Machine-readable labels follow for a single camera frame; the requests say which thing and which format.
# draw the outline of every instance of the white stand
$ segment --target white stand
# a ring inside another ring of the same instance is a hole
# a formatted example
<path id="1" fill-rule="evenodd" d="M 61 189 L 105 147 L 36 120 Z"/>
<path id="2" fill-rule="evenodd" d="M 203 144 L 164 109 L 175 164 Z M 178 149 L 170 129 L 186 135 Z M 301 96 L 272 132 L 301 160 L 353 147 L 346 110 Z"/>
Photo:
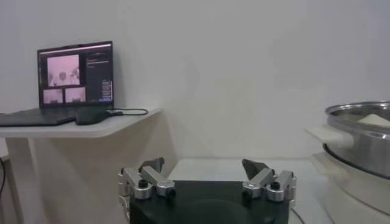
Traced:
<path id="1" fill-rule="evenodd" d="M 56 127 L 0 128 L 0 138 L 5 138 L 13 168 L 24 224 L 49 224 L 41 201 L 34 138 L 100 138 L 129 127 L 160 109 L 145 116 L 111 117 L 101 123 L 77 126 L 74 122 Z"/>

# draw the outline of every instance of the laptop screen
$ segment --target laptop screen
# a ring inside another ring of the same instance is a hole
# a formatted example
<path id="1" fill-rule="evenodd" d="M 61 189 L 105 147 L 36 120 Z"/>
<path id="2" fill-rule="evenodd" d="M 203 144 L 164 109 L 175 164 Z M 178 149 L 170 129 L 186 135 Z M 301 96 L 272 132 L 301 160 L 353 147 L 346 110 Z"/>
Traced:
<path id="1" fill-rule="evenodd" d="M 40 107 L 113 105 L 112 42 L 38 51 Z"/>

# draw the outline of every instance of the metal pot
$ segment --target metal pot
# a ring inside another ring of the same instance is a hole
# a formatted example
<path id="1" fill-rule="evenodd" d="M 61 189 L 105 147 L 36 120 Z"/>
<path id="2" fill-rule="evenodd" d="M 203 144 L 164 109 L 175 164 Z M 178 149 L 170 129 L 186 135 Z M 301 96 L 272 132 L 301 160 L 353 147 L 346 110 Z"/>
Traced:
<path id="1" fill-rule="evenodd" d="M 390 180 L 390 102 L 360 102 L 326 109 L 327 125 L 307 129 L 336 159 Z"/>

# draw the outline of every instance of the black cable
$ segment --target black cable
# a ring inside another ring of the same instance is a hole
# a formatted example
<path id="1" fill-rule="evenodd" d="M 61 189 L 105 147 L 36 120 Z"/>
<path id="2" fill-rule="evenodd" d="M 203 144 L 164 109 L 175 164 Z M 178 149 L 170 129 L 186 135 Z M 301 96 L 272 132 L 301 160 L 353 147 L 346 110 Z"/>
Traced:
<path id="1" fill-rule="evenodd" d="M 147 115 L 149 112 L 147 109 L 142 108 L 132 108 L 132 109 L 126 109 L 126 108 L 113 108 L 111 110 L 123 110 L 123 111 L 141 111 L 141 113 L 133 113 L 133 114 L 124 114 L 122 112 L 114 112 L 115 116 L 142 116 Z"/>
<path id="2" fill-rule="evenodd" d="M 5 165 L 1 158 L 0 158 L 0 163 L 2 166 L 2 184 L 0 188 L 0 198 L 1 198 L 2 190 L 4 189 L 4 185 L 5 185 Z"/>
<path id="3" fill-rule="evenodd" d="M 302 224 L 305 224 L 305 221 L 303 221 L 303 218 L 298 214 L 297 211 L 295 211 L 295 209 L 291 209 L 292 212 L 298 217 L 298 219 L 302 222 Z"/>

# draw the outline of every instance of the black mouse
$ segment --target black mouse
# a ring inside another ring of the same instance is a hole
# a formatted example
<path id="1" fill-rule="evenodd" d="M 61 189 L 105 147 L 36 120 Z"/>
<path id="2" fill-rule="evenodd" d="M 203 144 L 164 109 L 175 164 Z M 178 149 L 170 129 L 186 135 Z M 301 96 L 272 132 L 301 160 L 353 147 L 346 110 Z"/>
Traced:
<path id="1" fill-rule="evenodd" d="M 102 108 L 83 108 L 77 112 L 76 124 L 77 125 L 97 124 L 111 116 L 112 115 L 110 112 Z"/>

